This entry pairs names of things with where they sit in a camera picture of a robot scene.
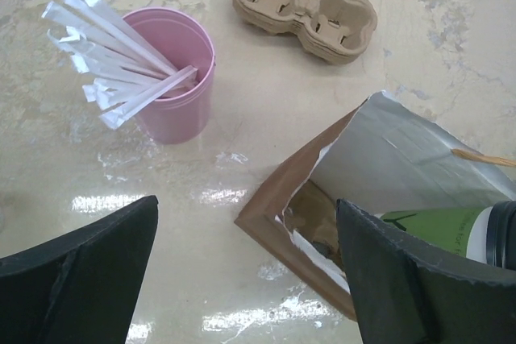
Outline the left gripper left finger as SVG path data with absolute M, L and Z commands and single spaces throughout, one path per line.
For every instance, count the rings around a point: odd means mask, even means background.
M 147 196 L 1 260 L 3 343 L 124 343 L 158 226 Z

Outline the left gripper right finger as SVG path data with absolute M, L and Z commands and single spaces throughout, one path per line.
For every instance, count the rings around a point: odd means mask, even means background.
M 336 221 L 363 342 L 515 341 L 515 270 L 445 251 L 344 199 Z

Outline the green paper coffee cup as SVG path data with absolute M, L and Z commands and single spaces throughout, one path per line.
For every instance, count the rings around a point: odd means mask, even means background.
M 492 209 L 424 209 L 380 213 L 383 222 L 453 254 L 486 263 Z

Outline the brown pulp cup carrier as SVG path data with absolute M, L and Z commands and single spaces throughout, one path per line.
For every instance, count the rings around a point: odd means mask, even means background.
M 290 200 L 285 223 L 290 231 L 296 230 L 320 255 L 343 270 L 335 203 L 311 180 Z

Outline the brown paper bag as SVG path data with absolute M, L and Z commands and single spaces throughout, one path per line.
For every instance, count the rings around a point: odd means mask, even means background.
M 286 225 L 293 196 L 313 182 L 369 213 L 488 207 L 515 197 L 498 167 L 453 154 L 463 144 L 380 91 L 291 155 L 264 181 L 236 225 L 345 317 L 356 314 L 344 273 Z

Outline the black plastic cup lid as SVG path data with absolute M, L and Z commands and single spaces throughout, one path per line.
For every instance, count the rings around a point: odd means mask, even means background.
M 515 201 L 498 202 L 490 211 L 486 261 L 494 267 L 515 270 Z

